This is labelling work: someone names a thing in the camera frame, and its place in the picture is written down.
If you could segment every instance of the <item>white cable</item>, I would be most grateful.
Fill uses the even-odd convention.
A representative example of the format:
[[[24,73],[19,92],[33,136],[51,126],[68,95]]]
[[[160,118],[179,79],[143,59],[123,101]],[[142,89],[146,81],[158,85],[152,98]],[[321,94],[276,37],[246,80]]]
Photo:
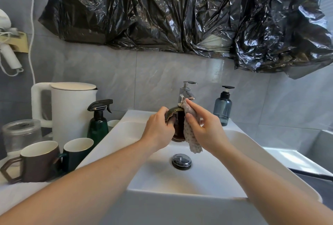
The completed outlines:
[[[0,36],[7,35],[7,39],[5,41],[0,41],[0,44],[4,44],[8,40],[10,40],[10,35],[12,35],[12,34],[13,33],[11,33],[11,32],[2,32],[2,33],[0,33]],[[10,75],[6,72],[6,70],[4,69],[4,67],[2,66],[2,63],[1,63],[1,54],[0,54],[0,68],[5,74],[7,74],[8,76],[11,76],[11,77],[14,77],[14,76],[19,74],[19,71],[17,71],[17,70],[16,70],[16,74],[13,74],[13,75]]]
[[[31,69],[31,74],[32,74],[32,81],[33,81],[33,84],[36,84],[35,73],[34,73],[34,69],[32,67],[32,63],[31,63],[31,48],[32,48],[32,44],[33,44],[34,38],[35,38],[34,5],[35,5],[35,0],[31,0],[30,20],[31,20],[31,27],[32,27],[32,36],[31,36],[31,41],[30,41],[30,45],[29,45],[28,60],[29,60],[29,65],[30,65],[30,69]]]

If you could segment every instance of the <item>chrome faucet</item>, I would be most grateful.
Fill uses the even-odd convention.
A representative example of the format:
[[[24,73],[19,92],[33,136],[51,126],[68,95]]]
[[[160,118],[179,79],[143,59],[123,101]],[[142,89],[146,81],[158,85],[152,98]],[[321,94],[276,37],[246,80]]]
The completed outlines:
[[[198,83],[194,81],[184,81],[184,86],[179,89],[179,99],[178,103],[181,103],[185,98],[188,98],[190,100],[194,100],[194,95],[191,93],[191,89],[187,87],[188,84],[197,85]]]

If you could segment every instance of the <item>white kettle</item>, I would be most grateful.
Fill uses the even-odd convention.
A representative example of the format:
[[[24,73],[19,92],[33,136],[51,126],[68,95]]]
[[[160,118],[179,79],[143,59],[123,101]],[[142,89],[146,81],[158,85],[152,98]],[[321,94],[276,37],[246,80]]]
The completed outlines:
[[[51,90],[52,120],[42,116],[41,93]],[[97,88],[78,82],[37,83],[31,87],[32,118],[52,128],[53,140],[62,148],[72,139],[87,137],[89,121],[94,117],[88,106],[96,101]]]

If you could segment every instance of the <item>faucet handle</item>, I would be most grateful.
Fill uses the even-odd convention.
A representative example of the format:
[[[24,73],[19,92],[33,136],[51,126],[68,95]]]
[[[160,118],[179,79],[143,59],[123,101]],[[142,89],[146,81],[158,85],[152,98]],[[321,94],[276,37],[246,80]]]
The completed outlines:
[[[197,85],[198,83],[194,82],[194,81],[183,81],[184,82],[184,87],[186,88],[188,84],[192,84],[192,85]]]

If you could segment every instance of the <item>white sink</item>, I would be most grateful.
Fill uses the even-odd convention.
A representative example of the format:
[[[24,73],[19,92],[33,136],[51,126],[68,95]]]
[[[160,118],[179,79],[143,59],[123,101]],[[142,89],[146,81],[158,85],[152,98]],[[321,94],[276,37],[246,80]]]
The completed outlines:
[[[139,140],[151,114],[153,112],[127,111],[116,127],[82,161],[78,168]],[[237,149],[296,185],[312,198],[322,201],[314,189],[266,152],[231,120],[224,129]],[[192,159],[192,166],[189,170],[182,171],[172,166],[170,159],[177,153],[184,153]],[[178,203],[178,205],[184,202],[186,208],[171,208],[170,204],[167,204],[170,200],[171,203]],[[149,210],[146,210],[150,201],[154,204],[149,207]],[[210,206],[208,209],[210,211],[203,213],[203,205],[205,208]],[[219,210],[219,213],[212,214],[211,210],[215,208]],[[247,202],[243,189],[219,160],[205,150],[199,154],[190,152],[186,142],[172,141],[167,147],[154,153],[140,168],[128,186],[127,192],[117,205],[109,210],[104,223],[155,224],[158,222],[161,225],[180,224],[185,219],[191,221],[192,224],[201,224],[191,215],[196,210],[202,213],[202,217],[207,216],[203,224],[215,224],[223,210],[226,210],[223,219],[231,219],[232,223],[236,221],[238,224],[265,224],[254,207]],[[160,218],[165,212],[173,214],[166,215],[161,221]],[[237,215],[239,212],[246,215],[244,217]]]

